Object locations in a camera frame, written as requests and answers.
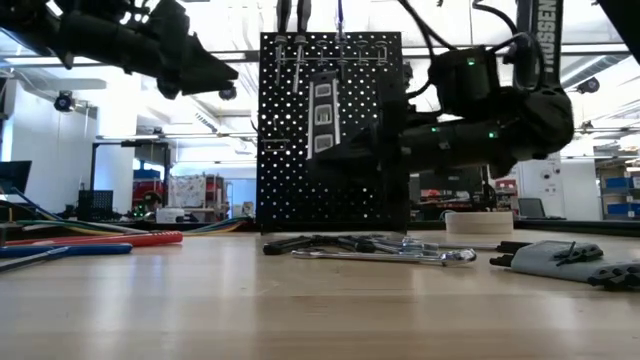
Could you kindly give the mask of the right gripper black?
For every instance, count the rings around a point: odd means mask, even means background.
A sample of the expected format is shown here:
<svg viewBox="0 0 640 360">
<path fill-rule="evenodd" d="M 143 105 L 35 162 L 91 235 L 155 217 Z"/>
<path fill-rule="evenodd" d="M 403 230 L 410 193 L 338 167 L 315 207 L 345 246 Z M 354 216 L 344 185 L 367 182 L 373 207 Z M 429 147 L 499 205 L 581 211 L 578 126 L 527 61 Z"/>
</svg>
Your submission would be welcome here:
<svg viewBox="0 0 640 360">
<path fill-rule="evenodd" d="M 383 68 L 377 75 L 378 119 L 362 128 L 343 148 L 349 161 L 379 161 L 383 171 L 421 173 L 435 168 L 422 149 L 435 112 L 419 112 L 405 93 L 404 73 Z"/>
</svg>

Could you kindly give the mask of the black wire stripper pliers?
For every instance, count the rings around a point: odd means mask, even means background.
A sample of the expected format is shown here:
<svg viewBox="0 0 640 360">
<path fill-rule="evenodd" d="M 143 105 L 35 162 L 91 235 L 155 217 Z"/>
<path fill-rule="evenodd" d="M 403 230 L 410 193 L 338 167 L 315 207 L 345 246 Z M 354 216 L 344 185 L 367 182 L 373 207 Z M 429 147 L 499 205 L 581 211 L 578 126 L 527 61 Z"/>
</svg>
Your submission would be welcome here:
<svg viewBox="0 0 640 360">
<path fill-rule="evenodd" d="M 337 247 L 348 251 L 374 253 L 376 246 L 363 236 L 351 235 L 312 235 L 267 242 L 263 245 L 264 255 L 283 255 L 294 250 L 318 248 L 322 246 Z"/>
</svg>

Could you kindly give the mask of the blue clear-handled screwdriver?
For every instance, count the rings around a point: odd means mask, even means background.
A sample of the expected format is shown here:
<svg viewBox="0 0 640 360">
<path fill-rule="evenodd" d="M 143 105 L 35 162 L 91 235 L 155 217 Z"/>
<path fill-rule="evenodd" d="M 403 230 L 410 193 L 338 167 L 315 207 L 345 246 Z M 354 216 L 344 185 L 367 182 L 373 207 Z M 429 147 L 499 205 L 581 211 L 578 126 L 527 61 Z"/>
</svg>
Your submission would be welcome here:
<svg viewBox="0 0 640 360">
<path fill-rule="evenodd" d="M 339 67 L 339 82 L 343 84 L 346 78 L 346 64 L 347 60 L 345 58 L 345 47 L 347 45 L 347 36 L 344 31 L 344 11 L 343 11 L 343 0 L 336 0 L 336 36 L 335 36 L 335 44 L 339 50 L 338 60 L 336 61 Z"/>
</svg>

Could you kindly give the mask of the double-prong metal pegboard hook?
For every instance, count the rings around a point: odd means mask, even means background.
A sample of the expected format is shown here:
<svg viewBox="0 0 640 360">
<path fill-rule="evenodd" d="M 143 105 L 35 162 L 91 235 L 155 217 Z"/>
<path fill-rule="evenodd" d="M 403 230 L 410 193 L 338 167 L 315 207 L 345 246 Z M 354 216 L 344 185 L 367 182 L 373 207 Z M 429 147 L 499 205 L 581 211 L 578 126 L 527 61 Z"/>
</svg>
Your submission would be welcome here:
<svg viewBox="0 0 640 360">
<path fill-rule="evenodd" d="M 287 149 L 290 140 L 286 138 L 269 138 L 262 134 L 253 121 L 250 121 L 252 128 L 257 134 L 259 142 L 263 145 L 265 152 L 282 152 Z"/>
</svg>

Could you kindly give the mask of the black computer monitor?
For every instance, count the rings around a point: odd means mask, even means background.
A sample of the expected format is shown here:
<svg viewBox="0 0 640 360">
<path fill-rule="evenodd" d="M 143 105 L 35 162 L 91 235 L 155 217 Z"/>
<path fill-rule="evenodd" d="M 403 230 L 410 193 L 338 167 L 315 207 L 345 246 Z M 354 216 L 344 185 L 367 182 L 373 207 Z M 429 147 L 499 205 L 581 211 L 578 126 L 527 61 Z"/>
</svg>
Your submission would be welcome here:
<svg viewBox="0 0 640 360">
<path fill-rule="evenodd" d="M 476 192 L 482 189 L 479 167 L 426 171 L 418 174 L 421 190 Z"/>
</svg>

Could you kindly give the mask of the white patterned panel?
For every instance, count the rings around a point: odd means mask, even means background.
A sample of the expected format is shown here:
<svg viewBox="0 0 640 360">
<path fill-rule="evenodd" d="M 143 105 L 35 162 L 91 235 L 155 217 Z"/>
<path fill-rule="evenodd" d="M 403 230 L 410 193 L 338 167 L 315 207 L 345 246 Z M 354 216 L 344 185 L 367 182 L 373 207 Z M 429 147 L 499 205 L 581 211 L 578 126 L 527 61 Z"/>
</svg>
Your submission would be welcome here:
<svg viewBox="0 0 640 360">
<path fill-rule="evenodd" d="M 170 176 L 170 207 L 201 208 L 205 203 L 206 177 L 204 175 Z"/>
</svg>

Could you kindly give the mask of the red storage cabinet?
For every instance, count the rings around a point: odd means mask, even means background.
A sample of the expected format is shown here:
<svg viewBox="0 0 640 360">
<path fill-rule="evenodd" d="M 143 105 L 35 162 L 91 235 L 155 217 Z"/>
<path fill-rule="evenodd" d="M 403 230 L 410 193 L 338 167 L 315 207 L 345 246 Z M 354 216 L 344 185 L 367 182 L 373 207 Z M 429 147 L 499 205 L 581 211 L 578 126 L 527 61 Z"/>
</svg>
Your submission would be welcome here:
<svg viewBox="0 0 640 360">
<path fill-rule="evenodd" d="M 139 180 L 133 181 L 132 204 L 137 205 L 142 202 L 147 193 L 155 193 L 160 198 L 164 196 L 164 184 L 160 180 Z"/>
</svg>

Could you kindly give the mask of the white masking tape roll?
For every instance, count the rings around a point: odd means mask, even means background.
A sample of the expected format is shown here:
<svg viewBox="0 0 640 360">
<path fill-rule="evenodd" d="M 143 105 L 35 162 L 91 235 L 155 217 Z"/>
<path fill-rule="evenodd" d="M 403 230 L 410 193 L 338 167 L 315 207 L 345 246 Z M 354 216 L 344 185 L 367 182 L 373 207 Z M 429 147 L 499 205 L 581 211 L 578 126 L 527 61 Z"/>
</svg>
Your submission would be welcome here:
<svg viewBox="0 0 640 360">
<path fill-rule="evenodd" d="M 514 229 L 509 212 L 455 212 L 445 215 L 446 231 L 452 234 L 510 234 Z"/>
</svg>

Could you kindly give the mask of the white box device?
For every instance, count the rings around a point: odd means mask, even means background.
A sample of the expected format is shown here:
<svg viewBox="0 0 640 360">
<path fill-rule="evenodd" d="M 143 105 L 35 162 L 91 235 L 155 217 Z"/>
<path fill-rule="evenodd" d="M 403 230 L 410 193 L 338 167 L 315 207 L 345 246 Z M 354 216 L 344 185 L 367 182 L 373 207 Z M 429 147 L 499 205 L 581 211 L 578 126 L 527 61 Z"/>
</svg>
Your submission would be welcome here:
<svg viewBox="0 0 640 360">
<path fill-rule="evenodd" d="M 185 211 L 182 208 L 159 208 L 155 211 L 155 220 L 158 224 L 182 223 Z"/>
</svg>

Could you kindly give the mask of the black mesh crate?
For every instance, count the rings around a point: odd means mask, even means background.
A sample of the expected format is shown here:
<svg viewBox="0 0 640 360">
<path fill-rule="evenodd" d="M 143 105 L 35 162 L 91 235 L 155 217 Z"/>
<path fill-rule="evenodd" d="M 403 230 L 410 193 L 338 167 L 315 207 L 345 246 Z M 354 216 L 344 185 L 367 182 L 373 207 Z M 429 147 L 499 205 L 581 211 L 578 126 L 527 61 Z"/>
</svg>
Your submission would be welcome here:
<svg viewBox="0 0 640 360">
<path fill-rule="evenodd" d="M 113 218 L 112 190 L 80 190 L 76 208 L 81 221 L 101 222 Z"/>
</svg>

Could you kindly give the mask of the grey laptop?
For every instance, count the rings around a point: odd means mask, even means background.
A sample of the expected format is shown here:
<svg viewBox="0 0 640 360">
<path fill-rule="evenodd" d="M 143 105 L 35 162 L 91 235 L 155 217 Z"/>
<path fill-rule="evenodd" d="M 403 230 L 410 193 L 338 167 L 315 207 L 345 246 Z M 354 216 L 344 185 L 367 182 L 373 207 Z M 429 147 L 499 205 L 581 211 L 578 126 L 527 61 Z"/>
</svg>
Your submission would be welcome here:
<svg viewBox="0 0 640 360">
<path fill-rule="evenodd" d="M 544 205 L 540 198 L 519 198 L 518 210 L 521 217 L 533 219 L 546 217 Z"/>
</svg>

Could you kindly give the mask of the hex key set grey holder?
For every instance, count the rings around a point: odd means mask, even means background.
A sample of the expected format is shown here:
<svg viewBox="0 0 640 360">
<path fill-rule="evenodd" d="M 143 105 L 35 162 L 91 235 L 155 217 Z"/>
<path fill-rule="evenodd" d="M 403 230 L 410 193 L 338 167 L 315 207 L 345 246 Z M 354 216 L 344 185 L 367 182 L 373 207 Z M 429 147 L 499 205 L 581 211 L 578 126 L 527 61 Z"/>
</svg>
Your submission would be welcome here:
<svg viewBox="0 0 640 360">
<path fill-rule="evenodd" d="M 640 292 L 640 259 L 606 257 L 599 245 L 545 240 L 536 243 L 501 242 L 493 266 L 513 272 L 567 280 L 606 290 Z"/>
</svg>

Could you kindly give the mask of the dark flat screen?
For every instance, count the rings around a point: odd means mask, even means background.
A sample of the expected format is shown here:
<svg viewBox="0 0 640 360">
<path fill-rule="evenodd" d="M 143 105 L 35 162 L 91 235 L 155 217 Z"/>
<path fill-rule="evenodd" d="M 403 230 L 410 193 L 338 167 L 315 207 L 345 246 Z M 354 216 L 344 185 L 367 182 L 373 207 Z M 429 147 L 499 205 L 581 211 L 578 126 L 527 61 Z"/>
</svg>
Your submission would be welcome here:
<svg viewBox="0 0 640 360">
<path fill-rule="evenodd" d="M 0 162 L 0 194 L 10 195 L 26 191 L 32 162 Z"/>
</svg>

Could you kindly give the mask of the shelf with blue bins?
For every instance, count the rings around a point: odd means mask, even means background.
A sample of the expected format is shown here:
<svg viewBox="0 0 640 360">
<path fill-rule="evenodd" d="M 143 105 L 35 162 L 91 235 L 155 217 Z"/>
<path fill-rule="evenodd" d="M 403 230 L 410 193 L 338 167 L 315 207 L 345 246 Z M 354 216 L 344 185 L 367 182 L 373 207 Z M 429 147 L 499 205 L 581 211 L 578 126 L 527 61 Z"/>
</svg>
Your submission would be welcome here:
<svg viewBox="0 0 640 360">
<path fill-rule="evenodd" d="M 604 220 L 640 221 L 640 161 L 596 161 L 597 184 Z"/>
</svg>

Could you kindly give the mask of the black aluminium table frame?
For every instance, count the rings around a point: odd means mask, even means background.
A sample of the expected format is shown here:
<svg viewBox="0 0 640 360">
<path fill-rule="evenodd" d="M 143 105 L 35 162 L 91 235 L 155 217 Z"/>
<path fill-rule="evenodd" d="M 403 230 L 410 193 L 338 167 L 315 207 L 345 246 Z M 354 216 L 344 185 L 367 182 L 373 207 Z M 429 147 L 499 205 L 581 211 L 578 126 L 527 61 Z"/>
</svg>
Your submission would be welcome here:
<svg viewBox="0 0 640 360">
<path fill-rule="evenodd" d="M 154 222 L 101 222 L 98 227 L 107 230 L 126 231 L 182 231 L 204 233 L 213 231 L 284 233 L 284 232 L 367 232 L 381 233 L 395 231 L 396 228 L 384 222 L 275 222 L 260 224 L 254 220 L 227 220 L 220 223 L 175 223 L 158 224 Z M 445 221 L 412 221 L 405 230 L 436 231 L 446 230 Z M 514 230 L 534 230 L 545 232 L 567 232 L 607 236 L 623 236 L 640 238 L 640 221 L 571 221 L 571 220 L 514 220 Z"/>
</svg>

